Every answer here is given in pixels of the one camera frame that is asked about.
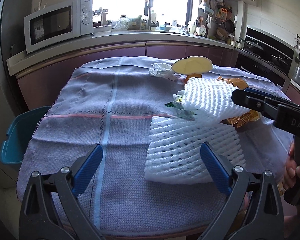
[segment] microwave knob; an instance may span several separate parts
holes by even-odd
[[[82,23],[83,23],[84,25],[89,24],[89,23],[90,23],[90,18],[89,18],[89,17],[83,18]]]
[[[90,7],[89,6],[85,6],[83,9],[82,9],[82,12],[83,13],[88,13],[90,11]]]

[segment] foam net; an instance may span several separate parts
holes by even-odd
[[[145,178],[169,184],[212,182],[202,159],[200,146],[208,141],[215,152],[233,165],[245,167],[238,135],[232,125],[207,127],[203,121],[153,117],[146,157]]]
[[[190,78],[185,85],[182,106],[206,125],[216,124],[250,111],[233,103],[231,95],[235,89],[222,80]]]

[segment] hand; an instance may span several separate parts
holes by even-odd
[[[296,183],[296,175],[300,178],[300,166],[297,166],[293,159],[294,156],[294,144],[292,143],[289,149],[289,156],[286,161],[285,171],[283,175],[282,185],[285,190],[291,188]]]

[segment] microwave control panel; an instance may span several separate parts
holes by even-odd
[[[80,31],[81,35],[93,33],[92,0],[81,0]]]

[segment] fingernail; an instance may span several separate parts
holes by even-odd
[[[290,168],[290,169],[289,169],[289,175],[290,175],[290,177],[292,177],[292,178],[294,178],[294,176],[296,175],[296,172],[294,171],[293,168]]]

